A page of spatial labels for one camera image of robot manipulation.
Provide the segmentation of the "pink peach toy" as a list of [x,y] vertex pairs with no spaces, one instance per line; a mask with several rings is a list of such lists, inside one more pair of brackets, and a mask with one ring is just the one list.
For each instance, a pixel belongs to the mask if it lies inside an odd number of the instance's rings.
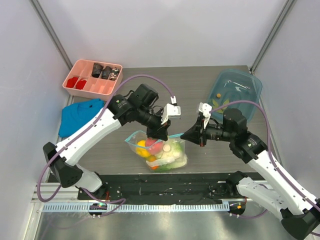
[[162,140],[147,138],[145,147],[151,155],[156,155],[163,150],[164,142]]

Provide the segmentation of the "white cauliflower toy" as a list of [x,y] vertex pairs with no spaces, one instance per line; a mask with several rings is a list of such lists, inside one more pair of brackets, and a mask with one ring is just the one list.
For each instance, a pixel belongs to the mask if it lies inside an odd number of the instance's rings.
[[184,155],[184,150],[182,148],[181,142],[174,139],[169,139],[166,141],[162,147],[160,159],[170,159],[170,160],[178,160],[182,158]]

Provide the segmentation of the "clear zip top bag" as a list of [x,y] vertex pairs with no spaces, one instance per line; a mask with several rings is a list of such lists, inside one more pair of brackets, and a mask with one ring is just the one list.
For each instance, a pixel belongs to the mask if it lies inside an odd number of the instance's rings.
[[[183,139],[181,139],[181,133],[178,133],[178,134],[174,134],[174,135],[169,135],[168,136],[168,140],[177,140],[177,141],[180,141],[180,142],[182,142],[182,141],[184,141]],[[129,137],[127,137],[126,139],[125,139],[125,142],[128,144],[128,146],[131,148],[131,150],[136,154],[136,152],[135,152],[135,148],[136,148],[136,146],[137,146],[137,143],[139,142],[139,141],[141,141],[141,140],[147,140],[147,138],[149,138],[149,137],[147,137],[147,134],[145,133],[145,132],[143,132],[143,131],[141,131],[141,130],[138,130],[138,131],[135,131],[134,133],[132,133]],[[162,164],[162,162],[161,162],[161,160],[157,160],[157,162],[161,165]]]

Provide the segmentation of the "yellow pear toy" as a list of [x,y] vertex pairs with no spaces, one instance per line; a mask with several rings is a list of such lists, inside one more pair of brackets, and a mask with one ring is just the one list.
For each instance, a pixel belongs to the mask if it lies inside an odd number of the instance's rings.
[[146,148],[146,141],[140,140],[135,147],[135,153],[142,158],[148,158],[151,156],[150,152]]

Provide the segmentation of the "orange green mango toy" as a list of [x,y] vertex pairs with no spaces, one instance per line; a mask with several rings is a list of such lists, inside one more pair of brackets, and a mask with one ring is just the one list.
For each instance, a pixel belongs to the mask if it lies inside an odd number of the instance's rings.
[[158,159],[156,158],[155,155],[151,155],[149,157],[146,158],[146,163],[147,165],[152,169],[152,170],[156,170],[157,168],[160,167],[160,164],[158,163]]

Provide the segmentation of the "green lettuce toy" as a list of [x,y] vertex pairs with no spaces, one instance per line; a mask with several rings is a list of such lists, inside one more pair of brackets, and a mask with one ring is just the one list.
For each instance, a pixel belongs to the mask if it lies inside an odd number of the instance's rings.
[[173,169],[178,169],[178,168],[182,168],[184,167],[187,162],[188,162],[188,157],[185,153],[185,142],[184,141],[180,141],[182,149],[184,150],[184,155],[177,159],[177,160],[173,160],[173,159],[160,159],[160,155],[161,153],[157,154],[156,157],[158,160],[161,161],[161,165],[159,166],[159,168],[157,168],[155,171],[162,173],[162,172],[168,172],[171,171]]

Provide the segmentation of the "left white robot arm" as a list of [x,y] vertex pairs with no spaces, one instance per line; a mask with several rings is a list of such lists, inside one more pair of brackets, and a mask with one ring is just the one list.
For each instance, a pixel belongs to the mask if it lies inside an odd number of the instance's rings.
[[84,188],[93,198],[102,199],[107,192],[105,184],[97,173],[81,167],[78,162],[101,139],[127,123],[138,122],[147,128],[149,138],[167,141],[171,121],[167,107],[154,112],[152,105],[158,98],[155,90],[141,84],[125,96],[113,96],[106,109],[101,109],[68,139],[57,144],[46,143],[43,146],[46,162],[61,187]]

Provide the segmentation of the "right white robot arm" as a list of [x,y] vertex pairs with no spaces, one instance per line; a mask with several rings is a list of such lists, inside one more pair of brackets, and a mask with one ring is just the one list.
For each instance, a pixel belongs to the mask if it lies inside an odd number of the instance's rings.
[[247,119],[235,108],[223,113],[222,123],[209,124],[208,111],[198,113],[196,123],[181,139],[204,147],[208,140],[229,143],[232,153],[255,169],[272,187],[267,189],[237,171],[226,180],[226,193],[248,197],[278,218],[295,239],[304,240],[320,224],[320,200],[300,185],[273,157],[268,146],[248,131]]

